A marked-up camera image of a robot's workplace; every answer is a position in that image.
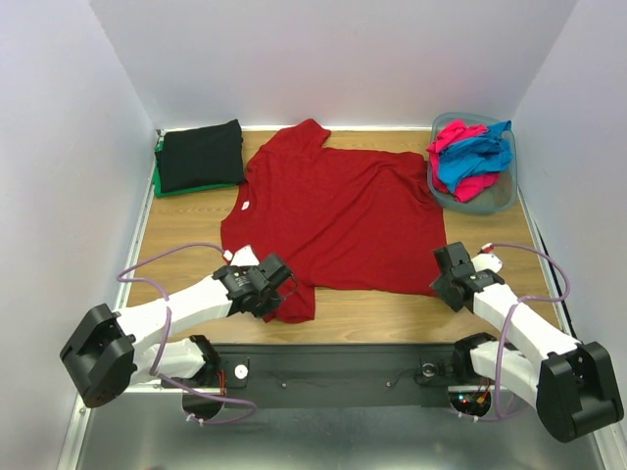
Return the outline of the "folded green t-shirt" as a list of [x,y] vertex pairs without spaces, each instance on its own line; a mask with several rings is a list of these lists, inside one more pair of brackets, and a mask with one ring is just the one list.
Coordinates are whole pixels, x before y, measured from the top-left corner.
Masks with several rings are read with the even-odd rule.
[[155,146],[156,167],[153,173],[155,196],[158,198],[188,194],[211,189],[233,187],[236,179],[225,175],[214,164],[200,157],[187,156],[166,149],[164,138]]

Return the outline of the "folded black t-shirt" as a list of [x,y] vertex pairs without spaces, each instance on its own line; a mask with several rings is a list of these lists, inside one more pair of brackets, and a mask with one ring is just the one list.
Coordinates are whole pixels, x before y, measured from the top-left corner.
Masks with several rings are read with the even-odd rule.
[[220,169],[225,175],[236,179],[238,184],[245,180],[243,136],[237,119],[218,125],[169,131],[164,139],[167,150],[200,157],[214,164],[215,168]]

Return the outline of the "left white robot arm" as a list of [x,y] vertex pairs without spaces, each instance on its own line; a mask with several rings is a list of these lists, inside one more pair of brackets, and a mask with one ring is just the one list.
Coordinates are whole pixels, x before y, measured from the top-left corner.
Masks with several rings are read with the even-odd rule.
[[244,247],[232,263],[174,294],[118,310],[105,304],[92,307],[63,346],[61,362],[89,408],[154,379],[209,385],[218,365],[209,341],[171,343],[169,336],[235,313],[265,317],[282,304],[279,291],[292,276],[279,256],[257,260]]

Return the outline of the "red t-shirt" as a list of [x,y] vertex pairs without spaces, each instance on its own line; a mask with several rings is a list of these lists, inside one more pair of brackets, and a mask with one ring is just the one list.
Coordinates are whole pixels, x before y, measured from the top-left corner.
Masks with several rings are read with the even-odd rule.
[[329,130],[307,119],[279,130],[249,160],[222,246],[277,254],[294,272],[271,317],[315,317],[315,290],[433,296],[433,252],[446,243],[442,208],[419,153],[326,146]]

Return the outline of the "aluminium frame rail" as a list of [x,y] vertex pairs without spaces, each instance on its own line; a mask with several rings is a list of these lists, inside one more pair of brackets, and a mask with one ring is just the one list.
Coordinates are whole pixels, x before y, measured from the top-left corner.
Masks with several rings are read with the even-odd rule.
[[[149,178],[142,193],[135,227],[123,259],[123,269],[130,267],[138,261],[153,198],[153,183],[152,178]],[[78,467],[90,415],[91,410],[84,405],[80,395],[77,395],[57,465],[59,470],[74,470]]]

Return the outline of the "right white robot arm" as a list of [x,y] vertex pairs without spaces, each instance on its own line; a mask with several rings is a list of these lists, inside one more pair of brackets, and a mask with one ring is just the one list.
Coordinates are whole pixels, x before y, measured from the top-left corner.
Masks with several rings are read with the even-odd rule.
[[609,352],[560,331],[530,307],[534,297],[516,295],[499,274],[503,264],[494,249],[489,243],[471,256],[455,242],[434,252],[439,275],[431,288],[438,298],[453,311],[467,308],[500,332],[498,338],[475,334],[455,343],[456,379],[490,380],[499,417],[499,390],[508,389],[563,443],[621,421],[624,408]]

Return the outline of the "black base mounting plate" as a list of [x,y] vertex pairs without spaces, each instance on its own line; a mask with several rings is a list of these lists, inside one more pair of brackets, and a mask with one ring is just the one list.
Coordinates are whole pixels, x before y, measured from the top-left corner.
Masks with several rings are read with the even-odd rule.
[[219,344],[209,385],[260,408],[449,407],[484,380],[454,371],[454,347],[434,344]]

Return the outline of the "grey plastic basket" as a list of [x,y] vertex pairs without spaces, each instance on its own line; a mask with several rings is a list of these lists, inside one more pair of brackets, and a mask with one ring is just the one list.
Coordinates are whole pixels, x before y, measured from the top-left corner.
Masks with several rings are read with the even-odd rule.
[[[463,120],[466,125],[485,124],[486,126],[488,126],[500,122],[494,118],[482,117],[472,114],[445,113],[436,117],[433,121],[431,143],[434,141],[434,139],[437,137],[437,134],[441,130],[443,130],[449,123],[453,122],[456,119]],[[502,137],[509,142],[511,150],[513,152],[513,158],[510,162],[508,169],[499,172],[500,179],[496,184],[483,190],[477,197],[475,197],[468,203],[459,203],[455,200],[452,194],[445,194],[439,192],[434,188],[434,186],[430,182],[432,169],[430,162],[428,162],[427,184],[429,190],[435,197],[435,200],[440,204],[440,206],[458,212],[489,214],[494,212],[502,212],[513,205],[516,200],[517,166],[515,141],[512,130],[504,132]]]

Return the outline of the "pink t-shirt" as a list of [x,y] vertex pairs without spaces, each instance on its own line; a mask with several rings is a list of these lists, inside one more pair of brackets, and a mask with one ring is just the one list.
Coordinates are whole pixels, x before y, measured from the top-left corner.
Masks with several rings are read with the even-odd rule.
[[456,119],[438,133],[437,137],[427,148],[432,169],[430,182],[436,190],[445,194],[452,194],[459,203],[468,203],[483,190],[499,181],[500,174],[498,172],[467,176],[452,193],[439,178],[439,157],[444,150],[459,141],[477,137],[487,131],[488,127],[485,124],[466,125],[463,120]]

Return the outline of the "blue t-shirt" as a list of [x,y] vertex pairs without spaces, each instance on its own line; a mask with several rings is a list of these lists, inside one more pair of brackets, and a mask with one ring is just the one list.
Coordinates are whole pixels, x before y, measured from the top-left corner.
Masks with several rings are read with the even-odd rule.
[[501,121],[487,127],[486,133],[459,141],[440,154],[439,178],[451,192],[467,176],[508,169],[513,152],[502,135],[511,131],[511,121]]

